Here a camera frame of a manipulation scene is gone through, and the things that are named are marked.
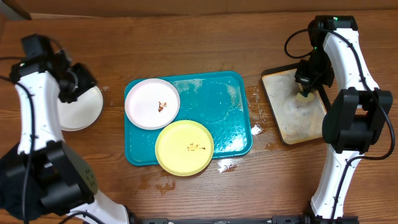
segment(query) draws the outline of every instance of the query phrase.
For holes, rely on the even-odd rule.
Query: teal tray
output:
[[[232,71],[160,77],[180,94],[180,111],[174,121],[192,120],[206,127],[214,140],[214,159],[243,156],[252,147],[248,103],[242,77]],[[134,80],[124,91],[143,81]],[[144,130],[124,114],[124,140],[127,160],[136,166],[158,164],[156,139],[163,129]]]

